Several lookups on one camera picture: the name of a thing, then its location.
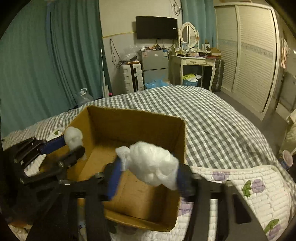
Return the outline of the small white cotton ball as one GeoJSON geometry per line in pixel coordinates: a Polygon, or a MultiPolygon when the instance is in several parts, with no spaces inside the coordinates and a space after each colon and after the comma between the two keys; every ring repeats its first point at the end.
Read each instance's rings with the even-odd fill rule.
{"type": "Polygon", "coordinates": [[[74,151],[83,145],[83,133],[73,126],[68,127],[64,132],[64,140],[70,151],[74,151]]]}

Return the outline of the white fluffy cotton wad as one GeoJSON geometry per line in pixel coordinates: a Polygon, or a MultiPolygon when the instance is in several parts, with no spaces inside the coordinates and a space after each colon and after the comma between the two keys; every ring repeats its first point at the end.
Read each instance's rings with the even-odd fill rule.
{"type": "Polygon", "coordinates": [[[146,142],[115,149],[121,159],[121,170],[130,171],[138,180],[157,187],[177,190],[179,161],[168,150],[146,142]]]}

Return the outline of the brown cardboard box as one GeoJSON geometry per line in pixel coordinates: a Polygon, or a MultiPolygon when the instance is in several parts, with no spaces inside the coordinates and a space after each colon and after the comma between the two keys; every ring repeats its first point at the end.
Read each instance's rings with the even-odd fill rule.
{"type": "Polygon", "coordinates": [[[186,123],[147,111],[89,106],[70,123],[81,130],[85,156],[68,170],[75,181],[102,172],[116,157],[123,174],[115,196],[104,203],[107,219],[135,228],[169,232],[180,195],[178,165],[185,161],[186,123]]]}

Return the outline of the clear water jug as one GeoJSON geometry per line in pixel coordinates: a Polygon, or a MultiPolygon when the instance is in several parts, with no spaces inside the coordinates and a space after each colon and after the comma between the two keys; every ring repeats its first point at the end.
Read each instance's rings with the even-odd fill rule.
{"type": "Polygon", "coordinates": [[[80,91],[74,96],[74,99],[79,107],[94,100],[87,88],[80,89],[80,91]]]}

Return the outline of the white floral quilted blanket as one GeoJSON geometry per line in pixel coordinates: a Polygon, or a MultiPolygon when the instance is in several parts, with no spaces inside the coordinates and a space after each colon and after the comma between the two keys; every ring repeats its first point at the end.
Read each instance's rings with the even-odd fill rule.
{"type": "MultiPolygon", "coordinates": [[[[64,147],[51,153],[51,158],[56,162],[60,157],[66,155],[64,147]]],[[[58,240],[76,240],[78,229],[75,226],[78,220],[76,208],[80,202],[85,205],[86,219],[86,193],[88,180],[75,181],[68,178],[68,170],[57,175],[56,178],[60,187],[69,193],[70,201],[68,211],[62,212],[62,208],[54,205],[43,216],[38,216],[33,223],[33,230],[30,238],[39,240],[44,232],[48,237],[55,237],[58,240]]],[[[222,192],[218,201],[218,230],[219,240],[234,240],[237,235],[241,235],[244,240],[248,240],[248,231],[253,230],[251,236],[255,240],[265,240],[264,231],[259,227],[259,222],[248,207],[246,198],[242,196],[236,187],[221,184],[222,192]]]]}

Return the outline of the purple drink cup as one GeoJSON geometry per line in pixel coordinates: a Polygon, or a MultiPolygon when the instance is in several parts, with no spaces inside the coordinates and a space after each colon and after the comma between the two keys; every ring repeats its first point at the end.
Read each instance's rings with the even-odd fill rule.
{"type": "Polygon", "coordinates": [[[284,150],[281,154],[280,163],[284,169],[288,170],[293,165],[292,154],[288,150],[284,150]]]}

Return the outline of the teal left curtain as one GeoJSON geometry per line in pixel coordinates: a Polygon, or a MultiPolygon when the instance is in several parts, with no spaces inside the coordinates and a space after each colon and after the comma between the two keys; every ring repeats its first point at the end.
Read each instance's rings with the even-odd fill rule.
{"type": "Polygon", "coordinates": [[[1,38],[1,135],[68,111],[110,86],[98,1],[30,1],[1,38]]]}

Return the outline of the blue waste bin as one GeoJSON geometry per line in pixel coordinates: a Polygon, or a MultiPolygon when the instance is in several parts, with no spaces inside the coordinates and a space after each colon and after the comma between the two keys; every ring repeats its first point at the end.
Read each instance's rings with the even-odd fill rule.
{"type": "Polygon", "coordinates": [[[201,75],[187,74],[182,78],[183,85],[198,87],[200,83],[201,75]]]}

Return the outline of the blue plastic bag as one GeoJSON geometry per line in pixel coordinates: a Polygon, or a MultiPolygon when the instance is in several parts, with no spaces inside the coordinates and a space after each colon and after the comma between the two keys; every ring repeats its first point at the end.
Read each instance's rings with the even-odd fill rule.
{"type": "Polygon", "coordinates": [[[170,81],[164,81],[162,79],[154,80],[149,83],[145,83],[145,88],[146,89],[152,89],[152,88],[157,88],[157,87],[165,87],[165,86],[170,86],[171,83],[170,81]]]}

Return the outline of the grey mini fridge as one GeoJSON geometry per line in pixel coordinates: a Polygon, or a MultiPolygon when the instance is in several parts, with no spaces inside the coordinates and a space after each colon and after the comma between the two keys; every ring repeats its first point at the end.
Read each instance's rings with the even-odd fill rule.
{"type": "Polygon", "coordinates": [[[144,83],[157,80],[169,80],[169,50],[142,50],[140,51],[144,83]]]}

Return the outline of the white vanity desk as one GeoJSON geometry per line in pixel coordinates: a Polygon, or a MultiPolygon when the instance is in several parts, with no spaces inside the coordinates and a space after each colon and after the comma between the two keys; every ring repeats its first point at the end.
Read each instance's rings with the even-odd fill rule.
{"type": "Polygon", "coordinates": [[[199,87],[203,87],[212,92],[212,84],[216,72],[215,59],[208,57],[189,57],[184,54],[178,55],[175,47],[169,54],[168,80],[173,85],[183,85],[183,76],[197,72],[201,74],[199,87]],[[211,77],[208,80],[209,86],[205,85],[204,71],[206,67],[211,67],[211,77]]]}

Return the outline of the oval vanity mirror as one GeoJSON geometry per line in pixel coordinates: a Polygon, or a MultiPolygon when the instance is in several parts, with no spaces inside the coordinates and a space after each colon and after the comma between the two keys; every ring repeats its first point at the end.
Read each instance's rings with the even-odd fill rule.
{"type": "Polygon", "coordinates": [[[187,43],[190,49],[199,45],[199,32],[190,22],[185,22],[179,30],[181,45],[187,43]]]}

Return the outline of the white louvered wardrobe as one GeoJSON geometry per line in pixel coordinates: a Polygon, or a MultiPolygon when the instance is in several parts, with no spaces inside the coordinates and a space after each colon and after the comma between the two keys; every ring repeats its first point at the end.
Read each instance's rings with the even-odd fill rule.
{"type": "Polygon", "coordinates": [[[222,92],[263,120],[280,68],[280,32],[275,11],[264,4],[215,6],[217,48],[225,62],[222,92]]]}

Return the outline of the teal right curtain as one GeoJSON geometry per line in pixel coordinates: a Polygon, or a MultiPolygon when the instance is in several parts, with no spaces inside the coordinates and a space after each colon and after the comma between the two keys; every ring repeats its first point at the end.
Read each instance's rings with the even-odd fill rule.
{"type": "Polygon", "coordinates": [[[183,22],[190,22],[199,31],[199,47],[209,42],[217,46],[216,13],[212,0],[181,0],[183,22]]]}

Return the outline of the black wall television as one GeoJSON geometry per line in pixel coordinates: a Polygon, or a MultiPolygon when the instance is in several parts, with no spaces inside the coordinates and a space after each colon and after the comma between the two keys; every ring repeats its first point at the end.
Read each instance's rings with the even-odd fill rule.
{"type": "Polygon", "coordinates": [[[137,39],[178,39],[178,20],[160,16],[136,16],[137,39]]]}

